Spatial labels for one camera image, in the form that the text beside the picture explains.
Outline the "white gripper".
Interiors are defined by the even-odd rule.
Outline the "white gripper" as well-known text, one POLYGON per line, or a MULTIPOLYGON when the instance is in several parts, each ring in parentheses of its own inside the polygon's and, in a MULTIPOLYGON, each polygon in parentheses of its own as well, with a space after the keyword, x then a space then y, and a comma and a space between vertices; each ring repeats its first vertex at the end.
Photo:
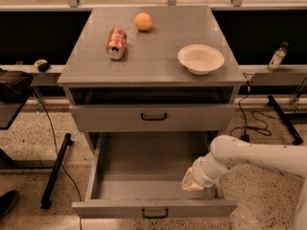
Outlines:
POLYGON ((184 191, 194 192, 213 186, 224 173, 224 164, 212 155, 205 155, 194 161, 181 181, 184 191))

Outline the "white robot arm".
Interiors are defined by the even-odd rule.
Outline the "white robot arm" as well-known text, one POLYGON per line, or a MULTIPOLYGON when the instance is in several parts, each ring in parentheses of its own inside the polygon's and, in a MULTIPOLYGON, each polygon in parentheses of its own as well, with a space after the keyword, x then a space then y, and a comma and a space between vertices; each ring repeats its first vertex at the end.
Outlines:
POLYGON ((303 182, 295 211, 294 230, 307 230, 307 148, 305 146, 252 144, 228 135, 210 143, 209 152, 186 171, 181 188, 201 191, 244 164, 303 182))

